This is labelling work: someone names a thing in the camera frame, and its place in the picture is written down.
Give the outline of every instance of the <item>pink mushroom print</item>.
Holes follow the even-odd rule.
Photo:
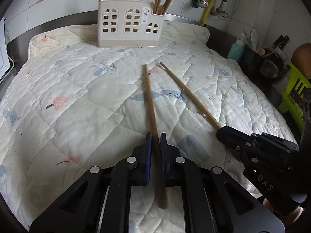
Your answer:
[[[54,109],[58,110],[58,109],[60,109],[61,106],[63,106],[63,104],[65,102],[67,102],[67,100],[68,100],[68,98],[64,97],[64,96],[55,97],[55,98],[52,99],[53,103],[50,104],[49,106],[46,106],[46,109],[54,106]]]

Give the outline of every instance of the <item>black utensil container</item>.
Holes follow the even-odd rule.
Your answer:
[[[254,52],[247,45],[244,46],[244,53],[239,62],[240,68],[243,73],[248,77],[256,77],[257,73],[265,59],[258,53]]]

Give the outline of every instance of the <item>lime green basket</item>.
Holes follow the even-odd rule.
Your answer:
[[[311,88],[311,84],[292,63],[289,66],[290,76],[286,89],[282,92],[282,103],[279,105],[278,110],[281,114],[289,110],[298,128],[302,131],[304,121],[302,119],[303,111],[299,106],[301,101],[296,102],[294,98],[297,100],[299,100],[298,97],[303,98],[303,90]]]

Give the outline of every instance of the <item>paper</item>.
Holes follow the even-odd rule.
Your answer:
[[[142,10],[142,19],[140,20],[141,24],[147,24],[149,12],[150,12],[150,8],[144,7],[144,9]]]
[[[10,69],[9,58],[4,38],[4,18],[0,21],[0,79]]]

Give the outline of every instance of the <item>brown round object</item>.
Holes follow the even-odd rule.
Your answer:
[[[292,63],[307,78],[311,78],[311,44],[299,46],[293,53]]]

